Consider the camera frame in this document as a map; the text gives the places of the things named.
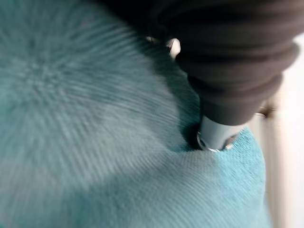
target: metal nozzle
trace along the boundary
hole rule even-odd
[[[219,152],[223,149],[230,149],[233,141],[237,138],[239,132],[244,128],[243,125],[228,126],[219,124],[207,118],[202,117],[197,139],[203,150]]]

